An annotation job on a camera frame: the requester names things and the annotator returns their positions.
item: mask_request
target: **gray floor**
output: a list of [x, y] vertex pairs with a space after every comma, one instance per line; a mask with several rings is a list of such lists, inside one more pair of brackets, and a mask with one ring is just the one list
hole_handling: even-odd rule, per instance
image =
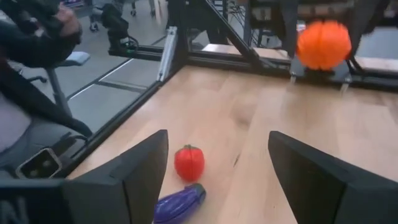
[[[165, 24], [158, 25], [155, 19], [151, 18], [148, 1], [138, 1], [136, 7], [136, 17], [130, 15], [131, 6], [129, 4], [124, 8], [124, 18], [129, 22], [129, 33], [141, 45], [151, 45], [164, 38]], [[91, 59], [82, 67], [58, 68], [57, 76], [66, 95], [77, 93], [69, 101], [73, 116], [85, 122], [93, 131], [97, 131], [117, 112], [131, 104], [155, 81], [159, 62], [127, 60], [109, 56], [109, 44], [105, 29], [100, 27], [101, 30], [98, 33], [91, 33], [88, 29], [88, 17], [85, 16], [87, 11], [79, 12], [79, 14], [84, 16], [80, 19], [84, 33], [83, 42], [77, 46], [76, 51], [88, 52]], [[237, 33], [243, 34], [243, 28], [235, 18], [230, 19], [230, 24]], [[398, 45], [394, 42], [397, 39], [397, 29], [378, 29], [375, 33], [363, 37], [358, 55], [398, 58]], [[199, 42], [203, 46], [208, 44], [206, 33], [200, 34], [194, 42]], [[163, 45], [164, 39], [156, 43], [156, 46]], [[125, 63], [125, 65], [107, 73], [121, 63]], [[23, 76], [33, 77], [36, 75], [45, 76], [45, 72], [42, 69], [24, 69]], [[53, 99], [49, 83], [34, 82], [34, 85]]]

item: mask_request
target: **toy eggplant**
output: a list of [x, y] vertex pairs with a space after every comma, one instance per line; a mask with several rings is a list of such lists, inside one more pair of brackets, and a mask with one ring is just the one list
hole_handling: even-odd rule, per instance
[[203, 203], [206, 190], [201, 184], [186, 186], [183, 190], [160, 199], [155, 206], [154, 224], [180, 224]]

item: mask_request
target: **toy tomato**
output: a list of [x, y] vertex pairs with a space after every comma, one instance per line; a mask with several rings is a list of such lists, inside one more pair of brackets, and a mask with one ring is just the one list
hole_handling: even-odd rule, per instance
[[174, 167], [184, 181], [197, 181], [205, 168], [203, 152], [191, 145], [184, 146], [174, 155]]

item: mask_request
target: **chair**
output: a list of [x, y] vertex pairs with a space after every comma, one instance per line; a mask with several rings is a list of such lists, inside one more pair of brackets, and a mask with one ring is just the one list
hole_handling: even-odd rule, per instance
[[66, 60], [64, 60], [57, 66], [52, 68], [45, 68], [53, 89], [55, 103], [59, 105], [70, 116], [72, 116], [72, 112], [70, 111], [70, 108], [68, 106], [68, 100], [61, 90], [61, 86], [58, 81], [57, 74], [55, 73], [55, 69], [59, 67], [82, 66], [88, 61], [88, 59], [90, 59], [90, 55], [86, 52], [72, 52], [72, 54], [70, 54]]

